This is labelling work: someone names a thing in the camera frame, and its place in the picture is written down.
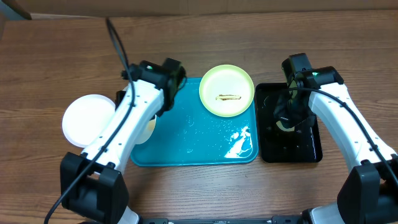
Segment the yellow green sponge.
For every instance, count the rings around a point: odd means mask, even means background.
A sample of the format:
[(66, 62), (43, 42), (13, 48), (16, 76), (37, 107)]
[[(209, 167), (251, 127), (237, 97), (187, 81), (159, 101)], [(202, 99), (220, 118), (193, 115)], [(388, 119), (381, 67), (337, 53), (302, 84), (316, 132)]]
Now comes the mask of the yellow green sponge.
[(296, 95), (297, 90), (282, 90), (278, 96), (274, 117), (278, 127), (283, 131), (291, 132), (297, 125), (299, 116), (294, 106)]

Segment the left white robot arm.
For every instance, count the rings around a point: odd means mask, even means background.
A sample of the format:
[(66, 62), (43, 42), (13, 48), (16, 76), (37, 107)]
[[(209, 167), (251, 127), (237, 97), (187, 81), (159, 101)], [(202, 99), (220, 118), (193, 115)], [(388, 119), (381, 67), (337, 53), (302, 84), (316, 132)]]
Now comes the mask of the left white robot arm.
[(62, 207), (98, 223), (140, 222), (128, 206), (123, 172), (149, 121), (173, 107), (186, 71), (167, 58), (162, 65), (132, 64), (123, 75), (133, 82), (110, 122), (80, 154), (68, 152), (60, 164)]

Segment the white plate with stain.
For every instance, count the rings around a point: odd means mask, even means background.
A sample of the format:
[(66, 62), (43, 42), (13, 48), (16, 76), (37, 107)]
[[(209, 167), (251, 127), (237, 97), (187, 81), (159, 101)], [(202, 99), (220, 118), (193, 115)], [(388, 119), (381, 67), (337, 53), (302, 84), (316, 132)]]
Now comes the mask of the white plate with stain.
[(103, 95), (91, 94), (76, 99), (63, 115), (64, 136), (74, 146), (85, 148), (107, 126), (115, 108), (114, 102)]

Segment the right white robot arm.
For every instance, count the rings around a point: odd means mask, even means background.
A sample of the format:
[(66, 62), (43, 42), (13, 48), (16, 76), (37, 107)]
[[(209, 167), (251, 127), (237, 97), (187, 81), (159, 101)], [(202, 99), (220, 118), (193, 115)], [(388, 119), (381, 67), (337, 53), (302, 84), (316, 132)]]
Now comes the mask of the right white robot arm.
[(397, 153), (373, 131), (333, 67), (284, 69), (288, 93), (274, 106), (277, 126), (297, 130), (317, 116), (337, 143), (349, 170), (336, 202), (302, 213), (307, 223), (397, 221)]

